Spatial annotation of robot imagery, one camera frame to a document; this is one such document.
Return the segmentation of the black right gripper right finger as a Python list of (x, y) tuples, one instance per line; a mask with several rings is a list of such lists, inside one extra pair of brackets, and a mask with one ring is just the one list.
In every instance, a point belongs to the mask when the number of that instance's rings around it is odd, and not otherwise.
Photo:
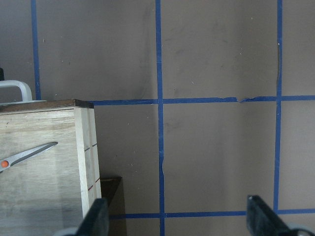
[(258, 195), (247, 196), (247, 229), (252, 236), (313, 236), (305, 227), (289, 227)]

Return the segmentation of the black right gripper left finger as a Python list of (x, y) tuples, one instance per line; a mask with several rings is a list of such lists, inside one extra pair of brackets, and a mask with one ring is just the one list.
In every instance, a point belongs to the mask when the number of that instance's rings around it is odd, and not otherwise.
[(95, 199), (79, 227), (55, 232), (56, 236), (107, 236), (109, 213), (106, 198)]

